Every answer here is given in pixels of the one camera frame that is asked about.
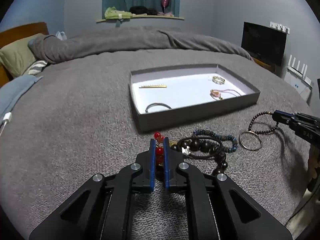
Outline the person's right hand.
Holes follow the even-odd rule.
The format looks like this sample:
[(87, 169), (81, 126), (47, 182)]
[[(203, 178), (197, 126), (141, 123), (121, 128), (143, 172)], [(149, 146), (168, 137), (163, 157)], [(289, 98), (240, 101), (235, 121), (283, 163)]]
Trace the person's right hand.
[(312, 192), (319, 178), (319, 148), (314, 145), (310, 146), (308, 159), (308, 191)]

